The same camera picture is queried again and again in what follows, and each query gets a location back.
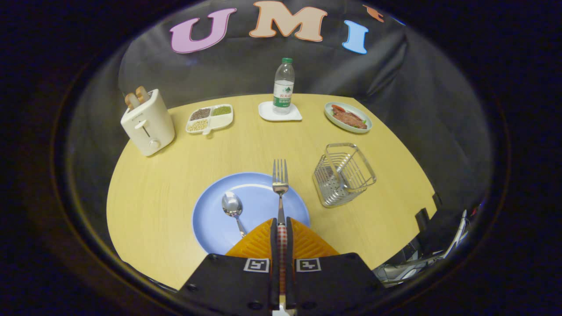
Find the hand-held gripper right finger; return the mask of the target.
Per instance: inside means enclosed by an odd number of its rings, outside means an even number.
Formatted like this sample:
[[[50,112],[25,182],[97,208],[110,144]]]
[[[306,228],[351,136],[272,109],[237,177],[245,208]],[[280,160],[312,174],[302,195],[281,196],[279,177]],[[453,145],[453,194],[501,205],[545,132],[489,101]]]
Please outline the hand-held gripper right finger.
[[[286,230],[285,295],[296,314],[363,314],[387,293],[359,254],[337,252],[291,217]]]

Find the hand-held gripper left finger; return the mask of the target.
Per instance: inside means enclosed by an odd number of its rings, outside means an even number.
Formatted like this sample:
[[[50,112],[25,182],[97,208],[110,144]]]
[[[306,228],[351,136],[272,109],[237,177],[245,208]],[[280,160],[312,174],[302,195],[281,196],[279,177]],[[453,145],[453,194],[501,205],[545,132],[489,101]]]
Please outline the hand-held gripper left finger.
[[[242,238],[227,255],[211,253],[177,296],[205,314],[273,314],[280,309],[277,220],[271,218]]]

